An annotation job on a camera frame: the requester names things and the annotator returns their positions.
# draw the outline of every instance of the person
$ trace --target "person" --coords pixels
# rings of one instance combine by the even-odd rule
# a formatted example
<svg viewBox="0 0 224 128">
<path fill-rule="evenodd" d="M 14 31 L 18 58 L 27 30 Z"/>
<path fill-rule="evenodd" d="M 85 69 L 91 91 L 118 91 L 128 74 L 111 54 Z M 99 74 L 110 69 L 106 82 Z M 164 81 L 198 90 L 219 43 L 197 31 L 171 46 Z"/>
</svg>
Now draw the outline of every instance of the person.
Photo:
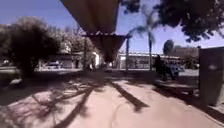
<svg viewBox="0 0 224 128">
<path fill-rule="evenodd" d="M 157 55 L 157 57 L 155 59 L 155 67 L 156 67 L 156 72 L 159 75 L 163 76 L 163 80 L 167 80 L 166 74 L 169 74 L 171 76 L 172 80 L 175 80 L 172 70 L 169 67 L 169 63 L 162 61 L 161 57 L 159 55 Z"/>
<path fill-rule="evenodd" d="M 75 68 L 79 68 L 79 60 L 75 61 Z"/>
<path fill-rule="evenodd" d="M 160 55 L 157 55 L 155 59 L 155 67 L 156 67 L 156 72 L 158 74 L 161 74 L 161 69 L 162 69 L 161 66 L 162 66 L 162 61 L 161 61 Z"/>
</svg>

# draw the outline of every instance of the pole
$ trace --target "pole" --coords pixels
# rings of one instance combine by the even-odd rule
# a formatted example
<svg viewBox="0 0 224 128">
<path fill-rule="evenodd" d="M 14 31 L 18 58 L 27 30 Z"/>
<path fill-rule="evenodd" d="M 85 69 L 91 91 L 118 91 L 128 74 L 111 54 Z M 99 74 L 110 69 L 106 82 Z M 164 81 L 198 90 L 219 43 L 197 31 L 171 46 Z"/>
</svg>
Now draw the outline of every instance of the pole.
<svg viewBox="0 0 224 128">
<path fill-rule="evenodd" d="M 83 49 L 83 70 L 86 69 L 86 54 L 87 54 L 87 39 L 85 38 Z"/>
<path fill-rule="evenodd" d="M 126 72 L 128 72 L 129 42 L 130 42 L 130 37 L 128 37 L 127 41 L 126 41 L 126 59 L 125 59 L 125 71 Z"/>
<path fill-rule="evenodd" d="M 152 42 L 149 39 L 149 70 L 152 71 Z"/>
</svg>

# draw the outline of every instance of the building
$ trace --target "building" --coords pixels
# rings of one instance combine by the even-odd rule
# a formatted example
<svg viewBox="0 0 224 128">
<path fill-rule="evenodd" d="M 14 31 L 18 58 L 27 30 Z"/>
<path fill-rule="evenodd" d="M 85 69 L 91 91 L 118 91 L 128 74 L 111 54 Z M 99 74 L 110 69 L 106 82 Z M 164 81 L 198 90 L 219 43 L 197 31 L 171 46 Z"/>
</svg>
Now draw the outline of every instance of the building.
<svg viewBox="0 0 224 128">
<path fill-rule="evenodd" d="M 180 57 L 176 57 L 176 56 L 152 54 L 152 64 L 154 64 L 155 58 L 157 55 L 160 55 L 162 60 L 169 60 L 169 61 L 176 61 L 176 62 L 179 62 L 181 60 Z M 129 58 L 129 61 L 128 61 L 129 69 L 149 69 L 149 53 L 130 52 L 128 58 Z M 114 65 L 118 69 L 125 69 L 126 54 L 119 53 Z"/>
</svg>

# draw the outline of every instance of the palm tree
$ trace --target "palm tree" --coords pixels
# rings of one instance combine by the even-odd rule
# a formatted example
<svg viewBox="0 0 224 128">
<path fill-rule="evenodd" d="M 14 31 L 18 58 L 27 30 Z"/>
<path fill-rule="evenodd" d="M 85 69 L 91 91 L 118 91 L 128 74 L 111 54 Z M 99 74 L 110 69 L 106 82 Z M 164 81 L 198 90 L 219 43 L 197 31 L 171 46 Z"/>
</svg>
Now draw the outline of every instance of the palm tree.
<svg viewBox="0 0 224 128">
<path fill-rule="evenodd" d="M 148 11 L 147 6 L 142 6 L 142 14 L 145 17 L 145 24 L 137 26 L 131 29 L 128 35 L 133 35 L 134 33 L 138 33 L 142 35 L 143 33 L 147 33 L 148 35 L 148 46 L 149 46 L 149 69 L 152 70 L 152 44 L 155 43 L 155 38 L 153 35 L 153 30 L 160 25 L 159 21 L 154 20 L 155 11 Z"/>
</svg>

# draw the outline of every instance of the utility pole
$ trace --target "utility pole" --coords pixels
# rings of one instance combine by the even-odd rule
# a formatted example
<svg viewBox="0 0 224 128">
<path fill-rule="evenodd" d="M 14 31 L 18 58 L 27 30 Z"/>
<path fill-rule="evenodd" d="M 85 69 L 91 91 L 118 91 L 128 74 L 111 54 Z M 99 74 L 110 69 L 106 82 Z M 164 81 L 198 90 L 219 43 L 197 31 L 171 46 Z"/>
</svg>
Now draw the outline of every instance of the utility pole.
<svg viewBox="0 0 224 128">
<path fill-rule="evenodd" d="M 126 41 L 126 59 L 125 59 L 125 71 L 126 72 L 128 72 L 130 38 L 131 38 L 131 36 L 128 36 L 127 37 L 127 41 Z"/>
<path fill-rule="evenodd" d="M 85 37 L 83 49 L 83 70 L 86 69 L 86 54 L 87 54 L 87 38 Z"/>
</svg>

